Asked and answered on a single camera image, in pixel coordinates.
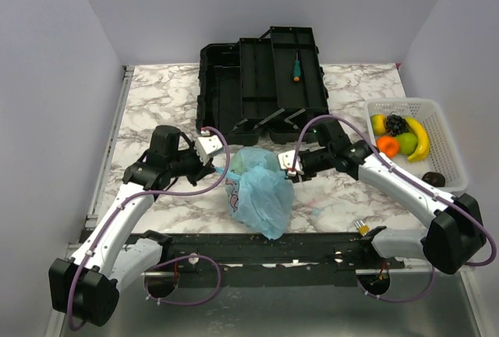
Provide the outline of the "light blue printed plastic bag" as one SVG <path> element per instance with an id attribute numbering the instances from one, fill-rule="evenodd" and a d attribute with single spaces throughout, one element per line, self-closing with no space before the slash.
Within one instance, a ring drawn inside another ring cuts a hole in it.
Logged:
<path id="1" fill-rule="evenodd" d="M 258 147 L 244 147 L 232 158 L 241 157 L 246 171 L 225 176 L 228 213 L 267 239 L 279 239 L 288 228 L 295 197 L 291 181 L 280 169 L 277 156 Z"/>

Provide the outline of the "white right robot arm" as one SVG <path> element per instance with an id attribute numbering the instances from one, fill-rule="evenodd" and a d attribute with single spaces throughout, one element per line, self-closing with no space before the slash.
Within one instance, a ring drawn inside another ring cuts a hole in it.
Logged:
<path id="1" fill-rule="evenodd" d="M 420 223 L 421 229 L 375 228 L 359 248 L 359 260 L 376 268 L 387 258 L 425 260 L 452 275 L 492 240 L 483 227 L 475 198 L 456 197 L 418 179 L 390 161 L 366 140 L 353 143 L 337 119 L 320 116 L 304 127 L 315 132 L 319 149 L 280 153 L 278 161 L 288 179 L 305 182 L 334 169 L 385 193 Z"/>

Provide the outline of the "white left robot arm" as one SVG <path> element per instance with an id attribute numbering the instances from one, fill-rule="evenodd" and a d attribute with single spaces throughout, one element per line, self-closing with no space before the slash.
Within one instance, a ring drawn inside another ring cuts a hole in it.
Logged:
<path id="1" fill-rule="evenodd" d="M 126 168 L 118 194 L 100 223 L 68 259 L 56 259 L 48 270 L 51 305 L 69 319 L 102 326 L 118 305 L 121 293 L 148 268 L 163 271 L 172 264 L 170 239 L 147 232 L 124 248 L 137 222 L 170 185 L 181 177 L 196 185 L 214 172 L 212 161 L 228 152 L 223 135 L 205 127 L 195 140 L 174 126 L 157 126 L 150 145 Z"/>

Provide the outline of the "green apple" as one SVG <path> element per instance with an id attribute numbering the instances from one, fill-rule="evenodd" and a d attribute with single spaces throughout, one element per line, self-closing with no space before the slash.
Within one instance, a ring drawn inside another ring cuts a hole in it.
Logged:
<path id="1" fill-rule="evenodd" d="M 244 165 L 244 161 L 241 157 L 234 156 L 231 160 L 230 171 L 241 175 L 246 171 L 246 166 Z"/>

